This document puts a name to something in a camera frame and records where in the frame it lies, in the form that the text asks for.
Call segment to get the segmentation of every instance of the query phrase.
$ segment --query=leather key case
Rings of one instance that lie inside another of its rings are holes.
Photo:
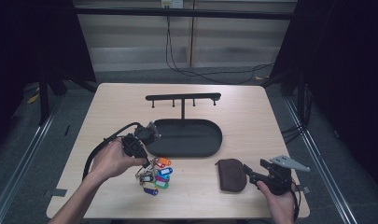
[[[220,179],[220,189],[229,192],[242,191],[247,182],[244,172],[244,165],[236,159],[220,160],[218,165],[218,177]]]

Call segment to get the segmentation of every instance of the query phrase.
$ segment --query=green key tag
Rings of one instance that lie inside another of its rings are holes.
[[[156,180],[156,182],[154,182],[154,184],[159,189],[168,189],[168,186],[169,186],[169,184],[167,182],[162,182],[160,180]]]

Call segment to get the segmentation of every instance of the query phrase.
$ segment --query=white wall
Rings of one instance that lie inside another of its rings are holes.
[[[77,6],[161,7],[161,0],[74,2]],[[295,4],[294,1],[185,0],[184,8],[292,12]],[[78,17],[95,72],[167,67],[165,17]],[[171,18],[174,59],[178,67],[271,63],[287,26],[288,21]]]

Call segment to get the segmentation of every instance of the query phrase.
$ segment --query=gray floor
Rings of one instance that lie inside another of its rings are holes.
[[[236,71],[248,68],[201,68],[196,72]],[[248,80],[244,85],[258,85],[266,80],[271,67],[251,74],[223,74],[206,76],[223,83],[239,83]],[[203,77],[187,77],[170,69],[143,70],[126,72],[98,73],[101,82],[146,82],[146,83],[191,83],[191,84],[220,84]],[[35,159],[30,164],[28,172],[19,185],[3,223],[46,223],[46,210],[50,198],[44,193],[54,189],[63,171],[70,150],[75,143],[81,124],[91,104],[93,93],[82,90],[73,83],[66,83],[68,92],[62,98],[61,104],[55,113],[49,131],[41,143]],[[272,85],[266,90],[273,112],[281,131],[294,125],[294,120],[287,109],[287,101],[281,96],[278,85]],[[6,187],[9,178],[15,172],[27,146],[34,136],[39,120],[39,103],[32,105],[25,102],[32,91],[25,93],[25,99],[17,110],[10,124],[10,132],[0,145],[0,194]],[[308,127],[314,138],[322,159],[326,162],[330,172],[341,190],[341,194],[348,202],[357,223],[378,223],[378,188],[373,184],[366,172],[358,165],[349,153],[344,142],[335,138],[333,128],[328,119],[316,106],[311,114]],[[316,169],[313,158],[299,136],[287,144],[290,157],[312,168],[312,172],[298,172],[303,185],[309,187],[311,192],[305,197],[311,209],[311,215],[297,220],[296,223],[343,223],[341,214],[335,202]],[[92,220],[90,223],[108,223],[109,220]]]

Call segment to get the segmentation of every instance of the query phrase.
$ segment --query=orange key tag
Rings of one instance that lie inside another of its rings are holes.
[[[159,162],[159,163],[162,163],[162,164],[164,164],[164,165],[166,165],[166,166],[171,165],[171,161],[168,160],[168,159],[165,159],[165,158],[159,158],[158,162]]]

